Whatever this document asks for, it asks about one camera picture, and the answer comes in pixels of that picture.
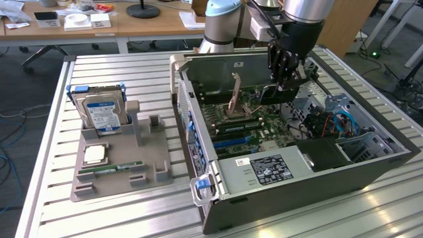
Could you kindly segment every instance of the robotic arm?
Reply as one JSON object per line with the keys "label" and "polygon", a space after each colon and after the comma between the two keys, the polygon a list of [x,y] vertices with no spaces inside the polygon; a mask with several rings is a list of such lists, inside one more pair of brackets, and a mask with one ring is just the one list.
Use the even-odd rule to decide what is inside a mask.
{"label": "robotic arm", "polygon": [[200,53],[233,51],[234,37],[269,41],[268,68],[273,87],[261,104],[293,100],[308,81],[300,62],[312,50],[335,0],[209,0]]}

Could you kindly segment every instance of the motherboard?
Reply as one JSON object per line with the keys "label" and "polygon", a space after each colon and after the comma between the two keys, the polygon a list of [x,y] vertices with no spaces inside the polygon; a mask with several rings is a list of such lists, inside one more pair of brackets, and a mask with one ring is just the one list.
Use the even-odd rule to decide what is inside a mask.
{"label": "motherboard", "polygon": [[218,159],[283,148],[301,138],[288,129],[280,105],[260,105],[264,86],[240,88],[232,113],[230,93],[201,95],[201,113]]}

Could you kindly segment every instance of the metal slotted worktable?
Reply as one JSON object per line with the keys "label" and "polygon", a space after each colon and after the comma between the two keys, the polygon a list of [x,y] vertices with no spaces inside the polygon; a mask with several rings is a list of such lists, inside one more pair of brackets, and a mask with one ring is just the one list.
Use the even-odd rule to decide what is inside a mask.
{"label": "metal slotted worktable", "polygon": [[[421,127],[328,50],[313,51],[423,148]],[[169,56],[176,53],[182,52],[81,56],[64,62],[16,237],[421,237],[421,153],[363,190],[202,235],[169,100]],[[340,92],[328,78],[319,80],[332,93]],[[164,118],[173,184],[73,203],[69,194],[81,121],[64,88],[68,84],[104,86],[120,81],[128,88],[128,100],[141,103],[138,118],[153,114]]]}

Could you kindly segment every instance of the blue hard drive label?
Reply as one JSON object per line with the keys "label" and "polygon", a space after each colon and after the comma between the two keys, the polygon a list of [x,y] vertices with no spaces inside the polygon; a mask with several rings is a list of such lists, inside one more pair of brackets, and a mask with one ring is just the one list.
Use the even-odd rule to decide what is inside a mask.
{"label": "blue hard drive label", "polygon": [[86,104],[93,127],[98,131],[114,131],[118,129],[120,121],[117,114],[113,113],[114,107],[113,102]]}

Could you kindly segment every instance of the black lamp base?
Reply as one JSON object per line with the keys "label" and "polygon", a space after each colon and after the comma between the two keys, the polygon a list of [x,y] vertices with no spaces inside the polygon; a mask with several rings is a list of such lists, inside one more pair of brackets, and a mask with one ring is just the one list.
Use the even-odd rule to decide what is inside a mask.
{"label": "black lamp base", "polygon": [[160,9],[152,5],[144,5],[144,9],[141,9],[141,5],[136,4],[126,7],[126,14],[136,18],[153,18],[160,15]]}

